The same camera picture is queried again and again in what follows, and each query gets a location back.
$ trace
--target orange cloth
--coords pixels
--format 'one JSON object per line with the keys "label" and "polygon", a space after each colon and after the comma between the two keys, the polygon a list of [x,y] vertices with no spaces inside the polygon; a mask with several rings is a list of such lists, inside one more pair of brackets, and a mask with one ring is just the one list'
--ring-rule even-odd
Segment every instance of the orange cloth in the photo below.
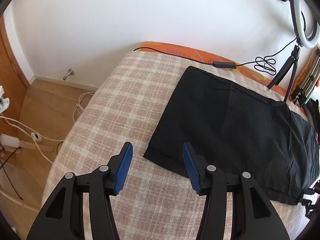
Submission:
{"label": "orange cloth", "polygon": [[[166,52],[166,53],[177,55],[177,56],[188,57],[204,63],[212,63],[213,61],[233,62],[232,60],[229,60],[227,58],[220,57],[218,55],[211,54],[202,50],[192,49],[192,48],[174,45],[174,44],[168,44],[168,43],[145,41],[140,45],[140,47],[150,47],[162,52]],[[140,51],[156,52],[151,49],[140,49]],[[230,71],[237,72],[247,78],[255,80],[256,82],[264,86],[267,86],[271,81],[270,79],[266,78],[262,74],[245,66],[237,66],[236,69],[230,69]],[[286,94],[286,90],[284,90],[279,86],[273,86],[272,90],[279,93],[282,96],[285,96]]]}

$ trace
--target tripod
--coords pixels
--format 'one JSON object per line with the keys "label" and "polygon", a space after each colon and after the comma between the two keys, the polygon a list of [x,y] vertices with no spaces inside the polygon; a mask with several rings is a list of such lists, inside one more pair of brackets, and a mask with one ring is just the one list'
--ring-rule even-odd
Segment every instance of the tripod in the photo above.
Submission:
{"label": "tripod", "polygon": [[271,80],[271,82],[267,86],[267,88],[271,89],[274,85],[279,85],[279,83],[283,80],[283,78],[285,77],[285,75],[287,74],[287,72],[289,71],[289,69],[293,65],[290,82],[289,82],[288,89],[287,89],[287,92],[286,92],[284,100],[283,100],[284,102],[287,101],[289,94],[291,92],[291,89],[292,89],[293,81],[294,81],[294,78],[295,78],[295,75],[297,72],[297,68],[298,68],[299,53],[300,53],[300,46],[295,45],[294,49],[291,52],[291,55],[288,57],[287,61],[284,63],[284,65],[282,66],[282,68],[280,69],[278,74],[273,78],[273,80]]}

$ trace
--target plaid blanket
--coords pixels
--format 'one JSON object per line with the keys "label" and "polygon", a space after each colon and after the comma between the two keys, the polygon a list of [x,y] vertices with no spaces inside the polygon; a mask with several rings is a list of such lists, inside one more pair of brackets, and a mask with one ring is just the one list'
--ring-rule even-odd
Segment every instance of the plaid blanket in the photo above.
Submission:
{"label": "plaid blanket", "polygon": [[[205,196],[199,197],[188,179],[143,158],[148,142],[185,69],[192,65],[230,79],[261,95],[282,101],[278,93],[226,69],[152,53],[130,52],[98,89],[68,134],[52,165],[43,203],[65,173],[92,172],[119,154],[125,141],[133,144],[133,159],[124,189],[111,197],[121,239],[195,239]],[[289,108],[307,120],[293,103]],[[224,239],[230,239],[232,195],[228,193]],[[273,202],[294,239],[308,219],[300,204]],[[86,239],[92,239],[88,196],[84,196]]]}

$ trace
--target folded black garment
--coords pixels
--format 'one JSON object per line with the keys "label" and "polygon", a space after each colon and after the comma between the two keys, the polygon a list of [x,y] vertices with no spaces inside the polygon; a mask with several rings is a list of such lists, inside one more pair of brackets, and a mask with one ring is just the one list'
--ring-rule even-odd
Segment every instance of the folded black garment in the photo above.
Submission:
{"label": "folded black garment", "polygon": [[316,131],[280,101],[189,66],[144,154],[188,177],[182,144],[224,172],[248,171],[271,200],[296,205],[319,176]]}

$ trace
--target wooden floor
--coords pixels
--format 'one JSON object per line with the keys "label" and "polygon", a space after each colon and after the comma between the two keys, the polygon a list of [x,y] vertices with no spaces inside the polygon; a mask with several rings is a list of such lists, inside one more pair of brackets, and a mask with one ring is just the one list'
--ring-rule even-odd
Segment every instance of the wooden floor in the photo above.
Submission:
{"label": "wooden floor", "polygon": [[[79,96],[86,92],[88,91],[79,88],[35,80],[25,95],[19,121],[46,137],[62,140],[73,126],[72,114]],[[87,95],[81,105],[85,107],[90,99],[91,95]],[[33,142],[21,131],[18,131],[17,135],[20,140]],[[54,161],[58,142],[44,139],[39,144],[53,146],[54,152],[44,152],[44,154]],[[5,165],[5,170],[19,195],[24,201],[39,208],[50,168],[51,163],[38,150],[31,149],[22,149],[20,154],[16,154],[16,167]],[[15,194],[3,169],[0,171],[0,184]],[[2,195],[0,200],[12,216],[18,235],[21,239],[26,239],[37,213]]]}

